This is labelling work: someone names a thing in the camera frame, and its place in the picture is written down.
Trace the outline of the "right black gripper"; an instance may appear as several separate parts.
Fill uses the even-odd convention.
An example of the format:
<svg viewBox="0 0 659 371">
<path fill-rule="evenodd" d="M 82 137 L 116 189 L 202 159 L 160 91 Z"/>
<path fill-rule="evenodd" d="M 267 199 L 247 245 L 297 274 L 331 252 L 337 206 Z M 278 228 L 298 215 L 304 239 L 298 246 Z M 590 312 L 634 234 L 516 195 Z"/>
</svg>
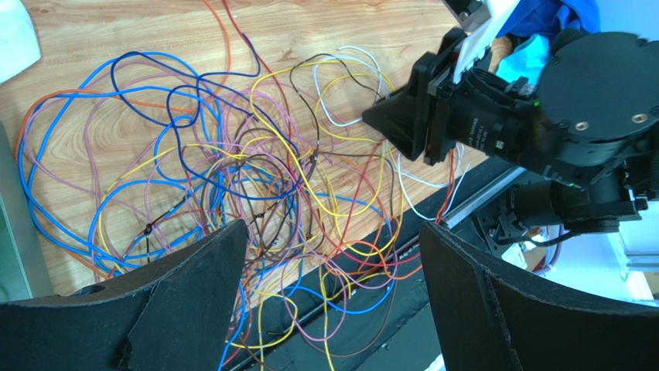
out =
<svg viewBox="0 0 659 371">
<path fill-rule="evenodd" d="M 425 164 L 434 165 L 459 143 L 494 154 L 493 109 L 478 83 L 490 75 L 491 48 L 476 57 L 461 81 L 453 80 L 467 40 L 466 32 L 451 29 L 437 52 L 427 52 L 414 62 L 406 85 L 362 113 L 363 121 L 409 160 L 422 156 Z"/>
</svg>

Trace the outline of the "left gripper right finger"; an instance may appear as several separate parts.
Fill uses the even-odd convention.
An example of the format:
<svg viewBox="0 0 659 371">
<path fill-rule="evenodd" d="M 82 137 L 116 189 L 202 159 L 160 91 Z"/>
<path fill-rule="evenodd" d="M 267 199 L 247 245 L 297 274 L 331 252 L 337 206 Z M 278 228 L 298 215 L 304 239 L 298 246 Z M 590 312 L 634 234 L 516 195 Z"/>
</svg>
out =
<svg viewBox="0 0 659 371">
<path fill-rule="evenodd" d="M 422 269 L 448 370 L 656 370 L 658 310 L 544 279 L 426 223 Z"/>
</svg>

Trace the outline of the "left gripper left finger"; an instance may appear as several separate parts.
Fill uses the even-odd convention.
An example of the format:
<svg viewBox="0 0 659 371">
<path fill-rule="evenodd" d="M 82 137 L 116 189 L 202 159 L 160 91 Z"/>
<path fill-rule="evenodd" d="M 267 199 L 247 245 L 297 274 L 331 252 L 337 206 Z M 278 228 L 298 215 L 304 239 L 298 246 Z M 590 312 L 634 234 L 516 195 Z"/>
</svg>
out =
<svg viewBox="0 0 659 371">
<path fill-rule="evenodd" d="M 161 259 L 69 296 L 1 306 L 3 370 L 215 370 L 247 228 L 235 220 Z"/>
</svg>

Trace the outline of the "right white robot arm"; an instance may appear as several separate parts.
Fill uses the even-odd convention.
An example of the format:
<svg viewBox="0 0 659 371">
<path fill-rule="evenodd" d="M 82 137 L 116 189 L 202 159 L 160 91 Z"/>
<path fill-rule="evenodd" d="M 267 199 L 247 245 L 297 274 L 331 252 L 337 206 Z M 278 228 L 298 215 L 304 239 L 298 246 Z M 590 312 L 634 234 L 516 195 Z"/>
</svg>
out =
<svg viewBox="0 0 659 371">
<path fill-rule="evenodd" d="M 561 225 L 570 237 L 612 233 L 658 198 L 658 44 L 627 32 L 561 31 L 531 87 L 477 60 L 458 71 L 459 28 L 412 67 L 406 86 L 363 112 L 406 158 L 428 165 L 457 144 L 543 177 L 515 185 L 486 218 L 492 241 Z"/>
</svg>

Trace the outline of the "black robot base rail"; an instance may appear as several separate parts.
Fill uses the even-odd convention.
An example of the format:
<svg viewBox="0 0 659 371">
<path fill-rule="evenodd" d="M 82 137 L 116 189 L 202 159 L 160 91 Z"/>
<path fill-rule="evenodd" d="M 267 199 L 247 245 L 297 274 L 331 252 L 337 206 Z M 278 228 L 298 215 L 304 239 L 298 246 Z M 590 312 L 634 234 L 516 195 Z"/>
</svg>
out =
<svg viewBox="0 0 659 371">
<path fill-rule="evenodd" d="M 292 321 L 279 298 L 265 301 L 261 318 L 255 318 L 250 343 L 258 341 L 262 328 L 265 350 L 242 349 L 226 370 L 357 370 L 380 350 L 386 351 L 393 336 L 410 329 L 414 318 L 429 318 L 429 298 L 418 255 L 418 234 L 422 219 L 408 210 L 403 214 L 401 233 L 395 242 L 398 267 L 396 280 L 377 269 L 357 276 L 363 286 L 343 293 L 336 277 L 325 280 L 321 289 L 318 271 L 313 270 L 285 289 L 299 308 L 301 329 L 285 332 Z M 333 299 L 325 304 L 323 292 Z"/>
</svg>

